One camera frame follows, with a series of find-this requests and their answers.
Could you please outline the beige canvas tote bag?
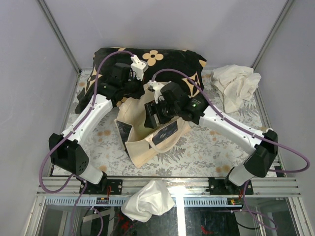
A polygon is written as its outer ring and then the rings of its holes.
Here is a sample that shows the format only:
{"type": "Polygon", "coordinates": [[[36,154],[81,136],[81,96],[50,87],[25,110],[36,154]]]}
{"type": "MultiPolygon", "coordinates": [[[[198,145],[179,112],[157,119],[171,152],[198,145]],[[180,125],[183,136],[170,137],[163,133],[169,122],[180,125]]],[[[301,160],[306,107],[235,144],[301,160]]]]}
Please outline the beige canvas tote bag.
{"type": "Polygon", "coordinates": [[[135,167],[140,168],[159,153],[171,150],[190,126],[180,117],[157,128],[144,126],[145,104],[154,100],[154,93],[144,85],[140,99],[128,98],[120,107],[115,124],[121,143],[135,167]]]}

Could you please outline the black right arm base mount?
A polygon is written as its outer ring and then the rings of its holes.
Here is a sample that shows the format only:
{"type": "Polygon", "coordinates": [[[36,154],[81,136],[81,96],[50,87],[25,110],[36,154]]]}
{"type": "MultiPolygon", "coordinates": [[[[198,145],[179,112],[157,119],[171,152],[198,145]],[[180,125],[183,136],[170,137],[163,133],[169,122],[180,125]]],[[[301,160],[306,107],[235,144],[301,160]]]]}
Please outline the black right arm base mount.
{"type": "Polygon", "coordinates": [[[209,188],[206,191],[210,192],[210,195],[240,195],[243,193],[246,181],[251,183],[252,177],[237,177],[237,180],[240,179],[243,182],[238,186],[229,179],[233,171],[234,168],[228,172],[226,177],[208,177],[209,188]]]}

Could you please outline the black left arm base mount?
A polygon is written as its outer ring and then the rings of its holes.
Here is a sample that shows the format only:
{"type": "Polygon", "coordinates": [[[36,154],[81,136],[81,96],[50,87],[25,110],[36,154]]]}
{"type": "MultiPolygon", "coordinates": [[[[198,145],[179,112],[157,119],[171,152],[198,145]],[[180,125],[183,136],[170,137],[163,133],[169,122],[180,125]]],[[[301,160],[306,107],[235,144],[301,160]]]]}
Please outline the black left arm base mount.
{"type": "Polygon", "coordinates": [[[121,195],[123,180],[108,178],[105,172],[102,172],[103,176],[98,184],[92,184],[88,182],[85,190],[84,182],[81,181],[80,193],[92,194],[92,195],[121,195]]]}

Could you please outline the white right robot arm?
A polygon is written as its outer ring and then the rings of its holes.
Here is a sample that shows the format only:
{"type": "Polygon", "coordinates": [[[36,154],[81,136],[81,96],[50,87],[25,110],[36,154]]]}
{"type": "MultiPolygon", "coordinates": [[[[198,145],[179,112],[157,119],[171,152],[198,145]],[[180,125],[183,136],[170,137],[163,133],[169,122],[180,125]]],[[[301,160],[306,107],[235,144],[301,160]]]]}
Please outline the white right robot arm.
{"type": "Polygon", "coordinates": [[[266,177],[278,154],[276,132],[251,129],[211,105],[203,93],[189,97],[174,82],[165,85],[149,82],[148,90],[154,93],[154,100],[145,104],[146,128],[156,128],[174,117],[180,117],[219,132],[249,155],[229,171],[222,184],[214,187],[219,194],[236,194],[253,177],[266,177]]]}

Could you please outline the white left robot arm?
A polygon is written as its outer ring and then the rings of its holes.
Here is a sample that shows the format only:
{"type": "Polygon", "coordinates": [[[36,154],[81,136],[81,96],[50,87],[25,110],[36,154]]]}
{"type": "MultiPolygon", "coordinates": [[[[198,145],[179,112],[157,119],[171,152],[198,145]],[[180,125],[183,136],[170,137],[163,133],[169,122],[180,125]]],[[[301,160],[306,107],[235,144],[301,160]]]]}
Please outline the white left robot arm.
{"type": "Polygon", "coordinates": [[[75,122],[62,134],[52,134],[49,138],[52,164],[90,182],[97,194],[107,190],[108,182],[105,174],[90,163],[82,146],[117,102],[127,95],[139,93],[147,68],[141,60],[131,65],[116,63],[109,78],[97,86],[96,93],[75,122]]]}

